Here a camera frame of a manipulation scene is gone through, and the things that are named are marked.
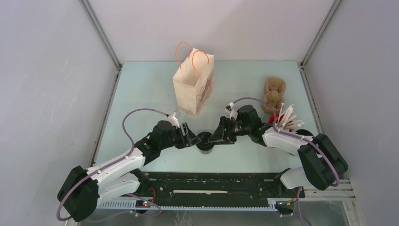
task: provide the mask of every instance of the bundle of white sticks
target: bundle of white sticks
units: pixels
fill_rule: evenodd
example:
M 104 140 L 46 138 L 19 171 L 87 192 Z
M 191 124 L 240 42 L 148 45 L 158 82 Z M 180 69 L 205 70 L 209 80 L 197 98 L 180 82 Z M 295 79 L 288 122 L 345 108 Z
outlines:
M 280 113 L 276 121 L 276 126 L 278 128 L 296 130 L 301 128 L 305 123 L 302 120 L 294 121 L 294 119 L 297 117 L 297 114 L 294 112 L 294 108 L 292 106 L 294 105 L 290 105 L 285 111 L 281 112 L 284 107 L 284 103 L 281 103 Z

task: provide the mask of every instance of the metal frame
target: metal frame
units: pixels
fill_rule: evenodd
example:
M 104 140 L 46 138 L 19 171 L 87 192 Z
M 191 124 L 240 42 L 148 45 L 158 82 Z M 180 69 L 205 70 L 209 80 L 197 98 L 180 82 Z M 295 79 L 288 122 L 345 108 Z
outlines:
M 318 112 L 317 108 L 317 103 L 316 100 L 313 96 L 313 91 L 312 91 L 312 86 L 310 84 L 310 81 L 306 75 L 306 65 L 309 62 L 309 59 L 311 58 L 315 48 L 319 44 L 321 38 L 323 37 L 325 31 L 327 30 L 328 26 L 330 25 L 330 22 L 332 18 L 334 17 L 335 13 L 337 12 L 339 6 L 341 5 L 343 0 L 335 0 L 334 3 L 332 4 L 330 10 L 328 11 L 321 27 L 319 28 L 313 42 L 311 43 L 307 53 L 305 54 L 305 57 L 303 58 L 303 61 L 301 63 L 298 63 L 298 68 L 300 70 L 300 74 L 303 80 L 303 84 L 305 86 L 306 94 L 308 96 L 310 105 L 311 105 L 311 110 L 314 116 L 314 120 L 316 122 L 317 130 L 320 133 L 324 132 L 321 118 Z M 112 61 L 115 64 L 115 67 L 118 69 L 118 73 L 116 75 L 115 83 L 111 91 L 111 95 L 108 101 L 107 108 L 104 112 L 104 121 L 101 125 L 101 128 L 98 133 L 98 138 L 97 138 L 97 143 L 96 146 L 94 147 L 93 150 L 93 158 L 91 160 L 91 165 L 95 162 L 96 156 L 97 156 L 97 149 L 100 145 L 102 135 L 104 133 L 105 129 L 105 124 L 108 120 L 109 116 L 109 108 L 112 104 L 113 97 L 116 91 L 116 86 L 119 81 L 120 73 L 121 73 L 121 68 L 122 65 L 120 61 L 118 60 L 108 38 L 105 35 L 104 30 L 102 29 L 100 22 L 98 21 L 98 18 L 96 17 L 89 0 L 80 0 L 82 7 L 84 8 L 89 20 L 91 21 L 94 29 L 96 30 L 101 42 L 104 44 L 109 56 L 111 57 Z M 349 180 L 341 180 L 342 184 L 339 187 L 329 187 L 325 191 L 319 191 L 316 188 L 312 186 L 307 186 L 304 188 L 306 198 L 301 199 L 302 201 L 342 201 L 346 217 L 348 219 L 349 226 L 362 226 L 364 225 L 364 221 L 361 215 L 361 212 L 358 208 L 358 204 L 355 199 L 355 195 L 352 190 L 352 186 L 350 184 Z M 274 205 L 278 201 L 285 201 L 284 198 L 282 199 L 268 199 L 269 201 L 269 207 L 265 208 L 259 208 L 259 209 L 250 209 L 250 210 L 255 210 L 255 211 L 273 211 Z M 135 200 L 131 198 L 126 198 L 126 197 L 120 197 L 118 199 L 114 199 L 112 201 L 106 202 L 101 207 L 100 209 L 131 209 L 132 207 L 135 206 Z M 165 209 L 171 209 L 171 210 L 180 210 L 181 207 L 169 207 Z M 216 209 L 208 209 L 208 208 L 193 208 L 192 210 L 216 210 Z M 237 209 L 237 208 L 225 208 L 225 210 L 249 210 L 249 209 Z M 77 223 L 74 222 L 72 219 L 67 221 L 65 226 L 76 226 Z

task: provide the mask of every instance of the white tote bag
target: white tote bag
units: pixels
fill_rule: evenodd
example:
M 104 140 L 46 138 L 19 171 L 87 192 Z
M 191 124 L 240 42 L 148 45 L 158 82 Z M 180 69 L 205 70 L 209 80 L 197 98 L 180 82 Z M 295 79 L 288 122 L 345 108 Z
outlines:
M 190 47 L 190 53 L 180 64 L 177 49 L 182 43 Z M 215 56 L 196 48 L 191 49 L 187 42 L 182 41 L 176 48 L 175 57 L 179 63 L 179 68 L 173 76 L 177 105 L 180 111 L 198 116 L 213 91 Z

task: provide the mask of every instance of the bag handle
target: bag handle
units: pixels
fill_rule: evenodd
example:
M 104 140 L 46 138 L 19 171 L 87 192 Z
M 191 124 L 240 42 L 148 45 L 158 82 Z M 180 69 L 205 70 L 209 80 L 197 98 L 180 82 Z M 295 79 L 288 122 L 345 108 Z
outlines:
M 209 64 L 209 57 L 208 57 L 208 54 L 206 54 L 204 51 L 202 51 L 202 50 L 196 50 L 193 54 L 192 54 L 192 59 L 191 59 L 191 64 L 192 64 L 192 67 L 194 68 L 194 70 L 197 72 L 197 74 L 199 75 L 199 76 L 201 76 L 201 73 L 195 68 L 195 66 L 194 66 L 194 55 L 195 55 L 195 53 L 196 52 L 203 52 L 206 56 L 207 56 L 207 58 L 208 58 L 208 64 Z
M 190 59 L 190 53 L 191 53 L 191 51 L 192 51 L 191 46 L 190 46 L 187 42 L 185 42 L 185 41 L 181 41 L 181 42 L 177 45 L 176 50 L 175 50 L 175 57 L 176 57 L 177 63 L 179 64 L 180 69 L 182 68 L 182 64 L 180 63 L 179 59 L 177 59 L 177 49 L 179 49 L 179 46 L 180 46 L 182 43 L 185 43 L 185 44 L 188 45 L 188 47 L 190 47 L 190 52 L 188 53 L 188 58 L 189 58 L 189 59 Z

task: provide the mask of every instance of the white table surface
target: white table surface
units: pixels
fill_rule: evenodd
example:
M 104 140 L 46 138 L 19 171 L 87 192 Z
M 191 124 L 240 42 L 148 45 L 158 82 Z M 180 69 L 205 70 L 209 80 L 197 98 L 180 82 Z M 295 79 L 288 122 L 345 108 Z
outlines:
M 166 113 L 177 109 L 172 77 L 177 70 L 176 62 L 129 62 L 122 73 L 112 102 L 111 110 L 97 150 L 96 164 L 116 157 L 131 147 L 122 130 L 122 119 L 137 108 L 155 108 Z M 240 97 L 262 99 L 263 86 L 270 76 L 282 78 L 287 83 L 285 104 L 294 104 L 294 111 L 305 124 L 304 129 L 317 134 L 316 124 L 295 61 L 216 61 L 215 88 L 200 116 L 181 114 L 179 122 L 187 122 L 198 134 L 213 133 L 220 116 L 227 116 L 224 108 Z M 251 104 L 259 117 L 267 121 L 269 116 L 261 110 L 259 102 L 242 100 L 240 106 Z M 126 120 L 126 128 L 135 141 L 152 131 L 164 116 L 154 112 L 137 112 Z M 141 168 L 143 171 L 170 172 L 280 172 L 286 168 L 300 167 L 299 158 L 277 148 L 263 147 L 249 137 L 238 137 L 234 145 L 216 145 L 210 154 L 202 154 L 197 147 L 177 150 L 168 148 L 159 158 Z

